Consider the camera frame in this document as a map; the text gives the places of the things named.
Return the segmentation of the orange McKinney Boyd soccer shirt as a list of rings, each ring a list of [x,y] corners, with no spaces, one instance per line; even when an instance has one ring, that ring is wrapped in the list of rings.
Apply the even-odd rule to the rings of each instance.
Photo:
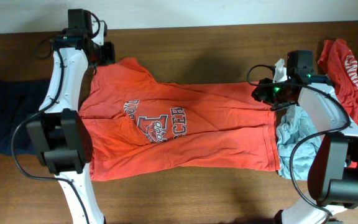
[[[134,58],[100,68],[79,114],[93,181],[174,167],[276,171],[276,116],[248,83],[157,82]]]

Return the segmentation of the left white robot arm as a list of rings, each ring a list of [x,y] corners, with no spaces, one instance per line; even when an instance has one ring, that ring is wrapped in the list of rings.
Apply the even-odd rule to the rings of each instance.
[[[105,223],[90,178],[93,147],[78,110],[84,74],[114,64],[107,25],[86,9],[68,10],[68,26],[51,39],[53,72],[38,113],[25,127],[35,155],[57,181],[74,223]]]

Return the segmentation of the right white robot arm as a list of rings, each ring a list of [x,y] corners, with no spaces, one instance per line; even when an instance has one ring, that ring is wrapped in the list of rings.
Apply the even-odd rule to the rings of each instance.
[[[253,99],[272,111],[298,105],[307,112],[317,132],[297,146],[322,139],[308,172],[308,193],[295,185],[300,199],[278,211],[273,222],[337,223],[335,214],[358,207],[358,125],[340,104],[329,77],[315,74],[311,51],[289,52],[287,59],[267,68],[273,77],[255,84]]]

